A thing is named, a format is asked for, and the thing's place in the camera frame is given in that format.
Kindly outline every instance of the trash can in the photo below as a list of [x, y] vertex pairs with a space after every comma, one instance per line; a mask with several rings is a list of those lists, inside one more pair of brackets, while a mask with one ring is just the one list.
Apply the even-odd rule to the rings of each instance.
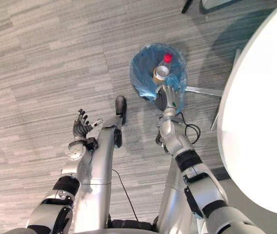
[[165, 54], [173, 55], [170, 74], [165, 84], [180, 90], [180, 111], [187, 86], [186, 59], [181, 51], [167, 44], [154, 43], [146, 45], [131, 60], [130, 82], [135, 92], [145, 100], [154, 103], [158, 86], [153, 82], [154, 69], [163, 60]]

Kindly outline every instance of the round table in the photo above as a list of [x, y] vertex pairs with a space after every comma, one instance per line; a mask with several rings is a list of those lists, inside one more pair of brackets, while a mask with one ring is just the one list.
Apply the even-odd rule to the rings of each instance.
[[227, 81], [218, 144], [235, 184], [277, 213], [277, 9], [252, 36]]

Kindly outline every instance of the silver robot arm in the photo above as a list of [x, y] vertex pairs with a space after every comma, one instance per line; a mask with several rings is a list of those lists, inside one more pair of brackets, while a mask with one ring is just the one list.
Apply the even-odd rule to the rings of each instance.
[[68, 159], [61, 171], [61, 177], [45, 198], [31, 213], [26, 227], [40, 234], [67, 234], [71, 225], [75, 196], [79, 186], [87, 176], [87, 166], [91, 160], [90, 151], [97, 148], [94, 138], [86, 134], [99, 125], [86, 121], [87, 115], [80, 109], [74, 122], [74, 141], [69, 144]]
[[160, 139], [182, 172], [187, 187], [184, 192], [193, 214], [205, 218], [210, 234], [264, 234], [242, 212], [228, 206], [226, 193], [204, 164], [184, 133], [185, 124], [176, 117], [178, 92], [162, 85], [155, 105], [163, 111], [159, 120]]

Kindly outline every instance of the wire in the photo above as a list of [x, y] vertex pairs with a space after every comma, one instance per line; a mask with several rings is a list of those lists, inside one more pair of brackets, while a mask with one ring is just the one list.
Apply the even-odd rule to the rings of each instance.
[[120, 183], [121, 183], [121, 185], [122, 185], [122, 187], [123, 187], [123, 190], [124, 190], [125, 194], [127, 195], [127, 198], [128, 198], [128, 201], [129, 201], [129, 203], [130, 203], [130, 205], [131, 205], [131, 208], [132, 208], [133, 214], [134, 214], [134, 216], [135, 216], [135, 219], [136, 219], [137, 222], [138, 222], [138, 221], [139, 221], [139, 220], [138, 220], [138, 217], [137, 217], [137, 215], [136, 215], [136, 213], [135, 213], [135, 211], [134, 211], [132, 202], [131, 202], [131, 200], [130, 200], [130, 198], [129, 198], [129, 195], [128, 195], [128, 193], [127, 193], [127, 191], [126, 191], [126, 189], [125, 189], [125, 187], [124, 187], [124, 185], [123, 185], [123, 183], [122, 183], [122, 180], [121, 180], [121, 177], [120, 177], [119, 173], [118, 173], [115, 169], [111, 169], [111, 170], [114, 171], [114, 172], [116, 172], [117, 175], [119, 176]]
[[201, 135], [200, 128], [199, 128], [197, 125], [192, 124], [192, 123], [191, 123], [191, 124], [187, 124], [187, 123], [185, 122], [184, 115], [183, 115], [182, 112], [178, 113], [176, 116], [178, 116], [178, 115], [180, 115], [180, 114], [181, 114], [181, 116], [182, 116], [182, 119], [183, 119], [184, 124], [186, 125], [185, 131], [184, 131], [184, 132], [185, 132], [185, 135], [187, 136], [187, 128], [192, 128], [192, 129], [196, 132], [197, 137], [196, 137], [196, 139], [192, 142], [192, 144], [195, 144], [195, 143], [199, 140], [200, 135]]

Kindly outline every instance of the floor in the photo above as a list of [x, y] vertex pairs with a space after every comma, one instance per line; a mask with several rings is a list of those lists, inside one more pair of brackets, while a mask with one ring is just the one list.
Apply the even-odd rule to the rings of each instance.
[[[236, 48], [244, 47], [277, 0], [235, 1], [208, 14], [194, 0], [183, 15], [184, 4], [0, 0], [0, 233], [24, 227], [57, 180], [75, 112], [82, 107], [90, 120], [108, 118], [117, 95], [127, 98], [128, 118], [113, 167], [139, 220], [157, 216], [170, 157], [155, 144], [160, 112], [130, 85], [131, 58], [148, 43], [167, 43], [186, 56], [191, 86], [223, 89]], [[183, 112], [202, 130], [197, 153], [222, 177], [216, 131], [210, 131], [219, 101], [188, 93]], [[115, 174], [110, 214], [134, 218]]]

